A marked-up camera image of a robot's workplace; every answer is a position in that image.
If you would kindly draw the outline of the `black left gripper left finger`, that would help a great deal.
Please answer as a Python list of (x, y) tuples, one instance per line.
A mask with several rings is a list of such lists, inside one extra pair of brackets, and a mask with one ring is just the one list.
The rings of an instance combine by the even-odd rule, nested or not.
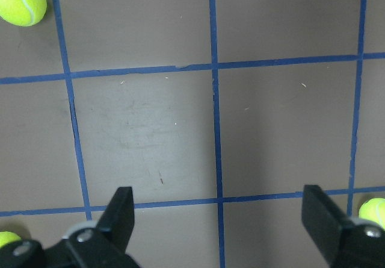
[(134, 230), (131, 187), (119, 187), (93, 226), (80, 226), (44, 249), (25, 239), (1, 248), (1, 267), (139, 267), (126, 253)]

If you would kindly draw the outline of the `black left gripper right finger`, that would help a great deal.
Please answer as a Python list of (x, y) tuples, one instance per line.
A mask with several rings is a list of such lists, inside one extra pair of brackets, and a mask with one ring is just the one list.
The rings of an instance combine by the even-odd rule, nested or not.
[(384, 229), (349, 217), (320, 186), (303, 187), (301, 221), (329, 267), (384, 267)]

